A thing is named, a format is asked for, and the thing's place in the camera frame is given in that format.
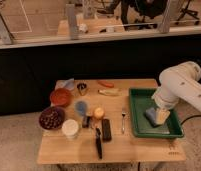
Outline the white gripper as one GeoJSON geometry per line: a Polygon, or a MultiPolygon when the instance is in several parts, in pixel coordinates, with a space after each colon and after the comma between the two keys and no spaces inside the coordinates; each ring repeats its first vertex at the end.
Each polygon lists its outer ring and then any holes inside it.
{"type": "Polygon", "coordinates": [[[178,104],[179,97],[165,87],[158,87],[152,95],[152,99],[159,107],[157,109],[156,123],[163,124],[170,115],[169,110],[173,109],[178,104]]]}

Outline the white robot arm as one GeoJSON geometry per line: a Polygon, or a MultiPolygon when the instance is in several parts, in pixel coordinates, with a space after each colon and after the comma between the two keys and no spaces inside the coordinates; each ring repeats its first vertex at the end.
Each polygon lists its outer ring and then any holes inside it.
{"type": "Polygon", "coordinates": [[[183,99],[201,112],[200,78],[201,67],[193,61],[164,69],[152,99],[158,108],[165,110],[173,109],[183,99]]]}

